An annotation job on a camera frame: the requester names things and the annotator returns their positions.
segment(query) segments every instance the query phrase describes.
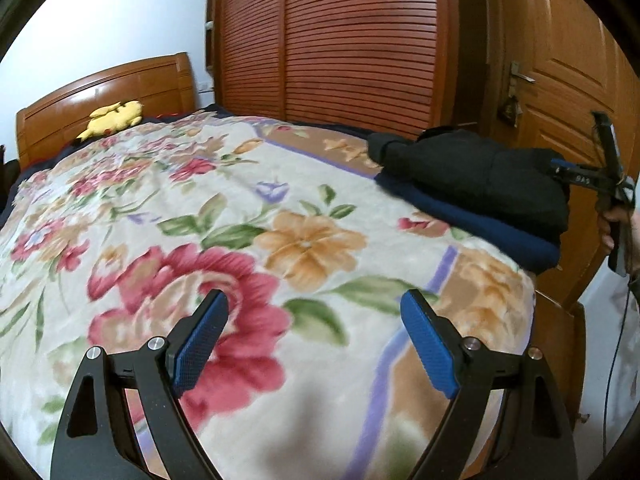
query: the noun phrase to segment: bedspread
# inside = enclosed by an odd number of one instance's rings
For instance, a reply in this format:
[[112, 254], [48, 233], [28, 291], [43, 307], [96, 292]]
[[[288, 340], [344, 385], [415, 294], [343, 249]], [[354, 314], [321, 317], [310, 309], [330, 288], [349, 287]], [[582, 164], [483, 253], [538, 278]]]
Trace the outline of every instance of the bedspread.
[[49, 477], [89, 346], [137, 349], [219, 288], [229, 323], [180, 403], [220, 473], [406, 478], [447, 401], [400, 296], [420, 288], [463, 335], [522, 352], [533, 284], [492, 245], [386, 195], [378, 171], [345, 134], [200, 112], [94, 142], [25, 181], [0, 232], [0, 418], [23, 455]]

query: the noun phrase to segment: yellow plush toy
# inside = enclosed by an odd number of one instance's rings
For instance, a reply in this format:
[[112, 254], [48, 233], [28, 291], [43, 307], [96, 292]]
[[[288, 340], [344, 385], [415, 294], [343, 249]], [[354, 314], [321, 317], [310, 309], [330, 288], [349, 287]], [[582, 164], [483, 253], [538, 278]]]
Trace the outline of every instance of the yellow plush toy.
[[89, 117], [91, 120], [86, 130], [76, 137], [77, 140], [83, 141], [93, 136], [116, 134], [125, 128], [135, 126], [142, 120], [142, 103], [139, 101], [129, 101], [124, 105], [116, 103], [98, 108]]

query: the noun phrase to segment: hand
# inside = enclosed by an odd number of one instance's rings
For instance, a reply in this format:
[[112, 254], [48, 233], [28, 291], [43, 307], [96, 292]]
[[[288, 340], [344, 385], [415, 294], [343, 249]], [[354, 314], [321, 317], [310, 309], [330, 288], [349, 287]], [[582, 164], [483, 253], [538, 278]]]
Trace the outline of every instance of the hand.
[[616, 206], [598, 215], [598, 231], [600, 232], [602, 245], [607, 249], [607, 253], [613, 250], [613, 238], [610, 236], [610, 222], [620, 222], [631, 225], [633, 254], [629, 259], [631, 268], [626, 271], [634, 276], [640, 272], [640, 213], [633, 211], [633, 213], [629, 215], [628, 210]]

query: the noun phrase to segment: folded clothes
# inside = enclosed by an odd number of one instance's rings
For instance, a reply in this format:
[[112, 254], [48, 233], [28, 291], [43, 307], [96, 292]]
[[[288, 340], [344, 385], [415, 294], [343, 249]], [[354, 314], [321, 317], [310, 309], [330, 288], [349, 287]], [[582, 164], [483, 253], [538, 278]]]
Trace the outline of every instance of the folded clothes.
[[555, 267], [560, 260], [558, 245], [516, 229], [495, 218], [473, 213], [433, 198], [411, 182], [395, 177], [387, 170], [382, 170], [375, 180], [380, 187], [406, 200], [419, 210], [475, 236], [484, 238], [530, 272], [540, 274]]
[[546, 148], [508, 148], [466, 130], [440, 126], [417, 141], [392, 134], [367, 137], [369, 158], [429, 196], [491, 216], [560, 243], [568, 229], [568, 186], [549, 175]]

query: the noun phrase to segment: silver screw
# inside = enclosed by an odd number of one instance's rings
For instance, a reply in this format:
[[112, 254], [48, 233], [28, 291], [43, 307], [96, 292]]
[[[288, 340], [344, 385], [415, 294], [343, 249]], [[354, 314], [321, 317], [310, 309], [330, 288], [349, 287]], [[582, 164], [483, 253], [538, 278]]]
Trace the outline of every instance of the silver screw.
[[462, 340], [462, 344], [467, 350], [475, 351], [480, 349], [480, 340], [475, 337], [465, 337]]
[[158, 350], [164, 346], [164, 337], [153, 337], [146, 344], [151, 350]]
[[527, 350], [527, 355], [531, 357], [534, 361], [540, 361], [542, 359], [543, 353], [540, 348], [535, 346], [530, 346], [529, 350]]
[[89, 359], [95, 359], [98, 357], [98, 355], [100, 355], [102, 353], [102, 350], [100, 350], [99, 346], [92, 346], [91, 348], [89, 348], [86, 351], [86, 356]]

